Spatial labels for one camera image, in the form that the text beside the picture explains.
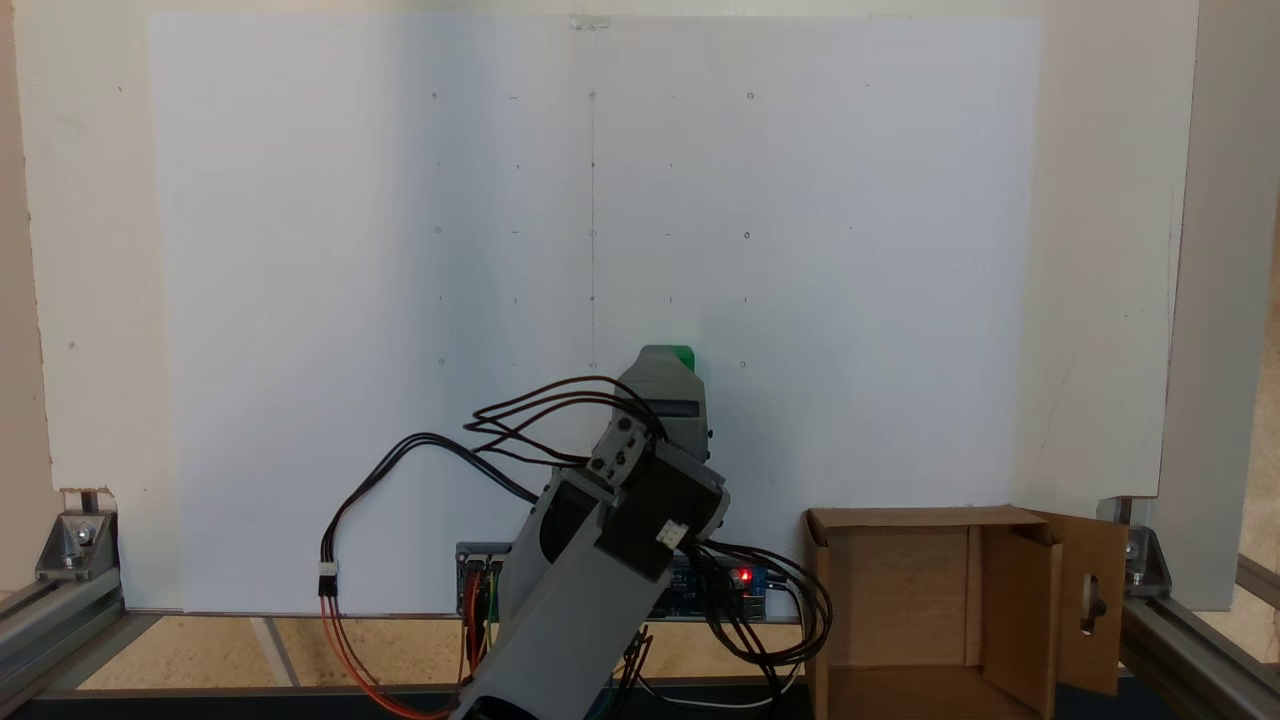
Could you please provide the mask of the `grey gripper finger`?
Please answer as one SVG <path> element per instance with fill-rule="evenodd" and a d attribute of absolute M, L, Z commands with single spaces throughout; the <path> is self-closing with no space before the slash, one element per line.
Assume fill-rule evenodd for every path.
<path fill-rule="evenodd" d="M 621 407 L 613 411 L 588 460 L 594 486 L 603 491 L 628 487 L 631 471 L 652 443 L 672 445 L 655 414 L 655 379 L 671 372 L 691 372 L 689 346 L 648 345 L 616 382 L 614 398 Z"/>
<path fill-rule="evenodd" d="M 701 462 L 710 457 L 707 392 L 696 374 L 671 372 L 655 379 L 655 414 L 672 445 Z"/>

